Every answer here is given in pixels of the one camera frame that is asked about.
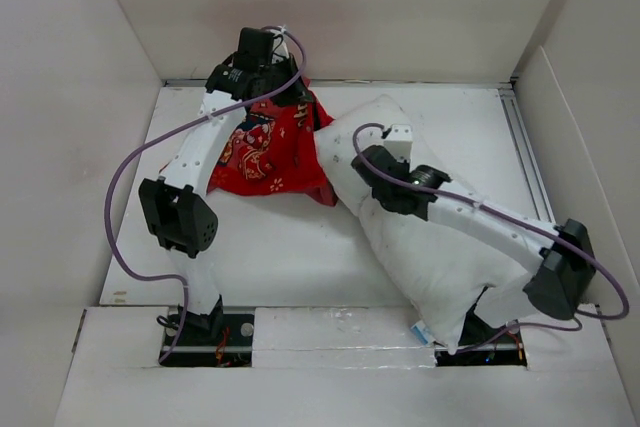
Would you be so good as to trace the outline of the red cartoon print pillowcase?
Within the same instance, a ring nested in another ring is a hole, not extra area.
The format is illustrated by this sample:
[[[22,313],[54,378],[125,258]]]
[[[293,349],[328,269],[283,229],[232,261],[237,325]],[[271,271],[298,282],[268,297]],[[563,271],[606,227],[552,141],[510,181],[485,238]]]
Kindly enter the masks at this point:
[[[219,91],[206,94],[200,108],[204,123],[187,134],[160,176],[171,187],[191,186],[201,196],[215,189],[239,196],[301,193],[335,206],[314,137],[333,118],[312,96],[308,104],[279,107],[263,100],[213,117],[232,100]]]

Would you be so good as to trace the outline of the white pillow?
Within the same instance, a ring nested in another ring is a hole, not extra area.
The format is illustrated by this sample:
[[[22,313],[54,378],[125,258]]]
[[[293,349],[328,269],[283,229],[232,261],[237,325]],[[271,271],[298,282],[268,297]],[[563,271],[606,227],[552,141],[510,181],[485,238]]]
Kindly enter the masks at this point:
[[[432,337],[455,352],[464,320],[487,287],[502,288],[524,268],[455,229],[384,210],[352,168],[357,148],[382,142],[382,128],[413,121],[381,96],[315,132],[318,162],[337,197],[358,218],[377,260],[411,302]]]

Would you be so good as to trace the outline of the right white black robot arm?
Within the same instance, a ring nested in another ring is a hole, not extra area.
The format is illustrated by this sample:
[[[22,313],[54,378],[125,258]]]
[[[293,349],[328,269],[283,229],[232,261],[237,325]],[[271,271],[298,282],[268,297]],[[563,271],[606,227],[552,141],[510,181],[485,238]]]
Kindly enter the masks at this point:
[[[371,189],[361,222],[374,253],[433,340],[465,351],[534,312],[575,318],[595,274],[582,223],[506,213],[381,145],[351,166]]]

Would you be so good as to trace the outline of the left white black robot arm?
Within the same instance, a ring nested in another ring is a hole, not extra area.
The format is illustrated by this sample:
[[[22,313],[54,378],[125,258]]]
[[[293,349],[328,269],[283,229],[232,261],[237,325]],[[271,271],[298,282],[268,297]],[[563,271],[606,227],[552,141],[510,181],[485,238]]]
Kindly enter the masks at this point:
[[[243,28],[236,51],[206,81],[202,123],[186,135],[158,178],[140,184],[147,228],[186,281],[187,299],[159,321],[181,346],[214,345],[225,328],[212,248],[218,218],[206,196],[228,140],[257,101],[285,106],[311,97],[300,74],[305,63],[289,52],[289,38],[283,26]]]

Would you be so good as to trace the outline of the aluminium rail right side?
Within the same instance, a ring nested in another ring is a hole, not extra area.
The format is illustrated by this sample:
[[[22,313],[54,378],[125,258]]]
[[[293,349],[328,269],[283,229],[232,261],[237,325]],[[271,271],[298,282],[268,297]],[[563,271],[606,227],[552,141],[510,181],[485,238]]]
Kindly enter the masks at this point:
[[[519,110],[516,94],[512,88],[507,87],[499,88],[498,93],[536,215],[541,220],[554,222],[555,216]]]

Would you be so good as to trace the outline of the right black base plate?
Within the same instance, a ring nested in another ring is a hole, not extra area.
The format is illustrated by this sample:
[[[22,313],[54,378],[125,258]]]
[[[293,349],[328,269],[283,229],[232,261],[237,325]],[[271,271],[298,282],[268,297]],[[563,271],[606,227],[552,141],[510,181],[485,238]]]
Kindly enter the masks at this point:
[[[437,367],[526,367],[522,336],[517,328],[493,328],[475,314],[468,314],[459,348],[450,354],[443,347],[434,351]]]

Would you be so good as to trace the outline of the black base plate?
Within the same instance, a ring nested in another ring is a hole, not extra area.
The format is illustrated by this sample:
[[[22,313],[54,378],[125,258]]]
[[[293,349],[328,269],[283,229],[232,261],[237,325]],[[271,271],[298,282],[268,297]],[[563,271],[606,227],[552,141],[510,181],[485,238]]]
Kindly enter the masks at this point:
[[[517,328],[493,328],[475,314],[468,314],[459,348],[450,354],[443,347],[434,351],[437,367],[526,367],[522,336]]]
[[[164,337],[159,352],[162,367],[175,368],[235,368],[250,367],[253,353],[255,312],[231,310],[218,314],[210,332],[197,329],[187,323],[177,345],[170,349],[178,326],[179,315],[171,312],[167,317],[158,316],[158,324],[164,327]]]

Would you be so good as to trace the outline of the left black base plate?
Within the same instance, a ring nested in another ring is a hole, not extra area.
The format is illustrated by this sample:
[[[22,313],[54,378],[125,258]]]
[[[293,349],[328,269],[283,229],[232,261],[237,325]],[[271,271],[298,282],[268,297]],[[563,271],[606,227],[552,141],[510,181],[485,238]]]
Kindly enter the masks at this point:
[[[197,329],[187,323],[177,345],[170,349],[178,326],[179,315],[171,312],[167,317],[158,316],[158,324],[164,327],[164,337],[159,352],[162,367],[175,368],[235,368],[250,367],[253,353],[255,312],[231,310],[218,314],[210,332]]]

